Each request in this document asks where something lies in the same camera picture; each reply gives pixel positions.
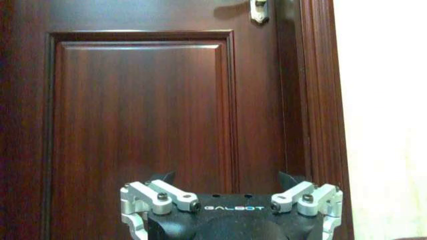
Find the door trim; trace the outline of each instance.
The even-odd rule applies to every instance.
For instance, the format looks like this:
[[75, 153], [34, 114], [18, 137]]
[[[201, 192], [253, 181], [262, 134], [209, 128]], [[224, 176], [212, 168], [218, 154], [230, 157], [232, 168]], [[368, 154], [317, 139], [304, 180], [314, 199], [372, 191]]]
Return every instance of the door trim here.
[[300, 65], [302, 126], [306, 127], [305, 175], [344, 194], [341, 226], [333, 238], [353, 239], [342, 99], [332, 0], [298, 0], [294, 37]]

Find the door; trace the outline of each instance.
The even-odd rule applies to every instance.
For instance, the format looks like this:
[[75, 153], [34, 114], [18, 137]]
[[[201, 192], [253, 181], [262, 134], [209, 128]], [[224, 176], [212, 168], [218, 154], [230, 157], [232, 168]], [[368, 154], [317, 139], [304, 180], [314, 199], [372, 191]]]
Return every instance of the door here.
[[9, 5], [10, 236], [128, 238], [118, 189], [153, 173], [196, 193], [280, 190], [273, 4], [262, 25], [248, 0]]

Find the logo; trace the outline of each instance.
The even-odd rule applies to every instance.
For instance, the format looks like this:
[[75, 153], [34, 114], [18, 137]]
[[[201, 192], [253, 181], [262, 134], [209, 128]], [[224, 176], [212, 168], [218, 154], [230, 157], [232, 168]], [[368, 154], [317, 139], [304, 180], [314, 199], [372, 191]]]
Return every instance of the logo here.
[[262, 210], [262, 206], [204, 206], [204, 210], [224, 210], [224, 211], [254, 211]]

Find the raised door panel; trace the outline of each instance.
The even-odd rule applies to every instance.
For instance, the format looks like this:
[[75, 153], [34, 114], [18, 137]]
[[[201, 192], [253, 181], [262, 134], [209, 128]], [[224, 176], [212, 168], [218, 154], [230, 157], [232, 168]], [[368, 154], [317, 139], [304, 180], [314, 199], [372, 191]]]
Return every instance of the raised door panel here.
[[51, 239], [121, 239], [118, 189], [153, 173], [232, 192], [229, 33], [144, 36], [53, 43]]

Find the door frame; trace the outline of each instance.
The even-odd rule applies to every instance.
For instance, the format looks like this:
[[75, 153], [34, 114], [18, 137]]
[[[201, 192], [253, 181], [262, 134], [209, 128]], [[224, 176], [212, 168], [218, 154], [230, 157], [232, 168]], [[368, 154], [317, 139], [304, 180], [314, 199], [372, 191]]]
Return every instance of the door frame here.
[[342, 191], [336, 239], [353, 239], [333, 0], [276, 0], [285, 164]]

